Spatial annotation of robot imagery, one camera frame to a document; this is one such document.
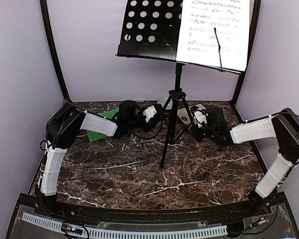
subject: perforated music stand desk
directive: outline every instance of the perforated music stand desk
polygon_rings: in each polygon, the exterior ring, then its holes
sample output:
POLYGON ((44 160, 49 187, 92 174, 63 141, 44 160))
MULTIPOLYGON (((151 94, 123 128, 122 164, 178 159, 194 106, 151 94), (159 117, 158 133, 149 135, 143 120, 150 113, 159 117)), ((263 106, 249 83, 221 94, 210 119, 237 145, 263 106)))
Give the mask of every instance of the perforated music stand desk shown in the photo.
POLYGON ((174 144, 194 124, 185 100, 186 93, 180 88, 183 64, 176 61, 181 13, 182 0, 128 0, 117 53, 117 56, 176 63, 175 89, 169 91, 163 107, 164 112, 170 100, 173 101, 160 168, 164 167, 168 144, 174 144), (174 138, 179 100, 183 101, 191 123, 174 138))

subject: white wall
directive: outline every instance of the white wall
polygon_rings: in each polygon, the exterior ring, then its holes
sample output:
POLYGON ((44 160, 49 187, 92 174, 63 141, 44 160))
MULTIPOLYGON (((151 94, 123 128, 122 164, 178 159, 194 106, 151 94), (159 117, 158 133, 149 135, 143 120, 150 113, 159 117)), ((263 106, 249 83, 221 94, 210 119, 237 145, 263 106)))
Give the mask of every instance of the white wall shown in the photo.
POLYGON ((0 239, 27 193, 45 124, 62 105, 38 0, 0 0, 0 239))
MULTIPOLYGON (((49 0, 59 59, 73 101, 157 100, 174 87, 175 63, 116 57, 126 0, 49 0)), ((237 75, 185 66, 188 100, 229 101, 237 75)))
MULTIPOLYGON (((237 108, 244 119, 290 107, 299 114, 299 0, 263 0, 251 63, 237 108)), ((257 142, 269 166, 275 140, 257 142)), ((299 227, 299 167, 282 188, 299 227)))

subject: musical notation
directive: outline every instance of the musical notation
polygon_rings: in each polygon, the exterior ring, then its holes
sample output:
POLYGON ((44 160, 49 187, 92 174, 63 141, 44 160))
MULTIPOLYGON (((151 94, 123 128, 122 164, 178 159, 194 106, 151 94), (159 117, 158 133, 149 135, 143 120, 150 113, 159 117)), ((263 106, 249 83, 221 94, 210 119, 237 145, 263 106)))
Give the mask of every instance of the musical notation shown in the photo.
POLYGON ((249 37, 248 0, 183 0, 176 60, 219 67, 215 28, 221 52, 225 55, 222 56, 224 67, 245 70, 249 37))

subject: black frame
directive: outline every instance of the black frame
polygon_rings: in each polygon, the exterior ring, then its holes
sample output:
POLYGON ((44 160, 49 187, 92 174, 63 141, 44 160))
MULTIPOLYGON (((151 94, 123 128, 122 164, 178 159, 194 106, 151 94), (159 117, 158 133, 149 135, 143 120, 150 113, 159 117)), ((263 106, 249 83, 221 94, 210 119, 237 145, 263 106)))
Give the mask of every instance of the black frame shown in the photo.
MULTIPOLYGON (((276 194, 266 198, 270 205, 276 204, 276 194)), ((279 204, 286 205, 289 217, 292 222, 293 230, 297 238, 299 238, 299 230, 296 225, 295 218, 291 211, 288 200, 284 192, 278 193, 279 204)), ((104 208, 91 208, 84 206, 77 206, 67 203, 57 202, 57 207, 65 212, 66 215, 71 215, 71 219, 89 225, 97 225, 99 222, 115 222, 115 223, 129 223, 129 224, 166 224, 166 223, 186 223, 207 221, 209 225, 221 223, 222 225, 232 225, 240 223, 246 216, 243 213, 230 213, 231 210, 244 209, 248 202, 239 202, 228 205, 182 209, 182 210, 150 210, 150 211, 137 211, 137 210, 115 210, 104 208)), ((14 208, 14 212, 9 224, 6 234, 6 239, 10 239, 15 218, 20 205, 34 208, 34 212, 40 215, 51 216, 41 207, 37 207, 38 199, 34 196, 20 194, 19 199, 14 208)), ((262 215, 262 210, 257 211, 256 215, 262 215)))
MULTIPOLYGON (((53 38, 53 31, 52 31, 50 17, 49 17, 49 10, 48 10, 48 7, 47 7, 47 0, 40 0, 40 4, 41 4, 42 18, 43 18, 46 38, 47 38, 47 41, 48 41, 48 45, 49 45, 50 54, 51 54, 51 57, 52 57, 54 69, 55 69, 55 72, 56 72, 56 75, 57 75, 57 78, 58 78, 58 82, 59 82, 63 97, 69 99, 70 98, 69 97, 69 92, 68 92, 66 84, 65 84, 64 76, 62 74, 58 54, 57 54, 56 47, 55 47, 55 42, 54 42, 54 38, 53 38)), ((250 31, 249 31, 249 47, 248 47, 247 67, 246 67, 246 69, 248 68, 248 65, 249 65, 249 61, 250 61, 250 57, 251 57, 251 53, 252 53, 252 49, 253 49, 253 45, 254 45, 254 41, 255 41, 256 30, 257 30, 258 19, 259 19, 259 13, 260 13, 260 6, 261 6, 261 0, 255 0, 254 8, 253 8, 252 21, 251 21, 250 31)), ((243 84, 244 84, 244 81, 245 81, 245 77, 246 77, 246 71, 242 72, 242 74, 238 78, 233 98, 230 101, 231 104, 234 105, 234 106, 236 105, 236 103, 238 101, 240 92, 242 90, 242 87, 243 87, 243 84)))

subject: black music stand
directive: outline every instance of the black music stand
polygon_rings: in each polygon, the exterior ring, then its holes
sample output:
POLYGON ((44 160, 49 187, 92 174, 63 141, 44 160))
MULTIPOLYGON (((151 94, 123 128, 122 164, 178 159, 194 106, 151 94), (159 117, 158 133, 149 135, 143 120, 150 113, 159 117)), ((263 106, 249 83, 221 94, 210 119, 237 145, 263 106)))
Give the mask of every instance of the black music stand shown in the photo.
POLYGON ((164 112, 172 100, 172 110, 160 168, 164 167, 168 144, 174 144, 194 124, 185 100, 186 93, 180 87, 184 64, 176 62, 181 13, 182 0, 128 0, 121 42, 117 53, 117 56, 166 60, 176 63, 175 88, 169 91, 169 98, 163 107, 164 112), (183 101, 191 122, 175 138, 179 100, 183 101))

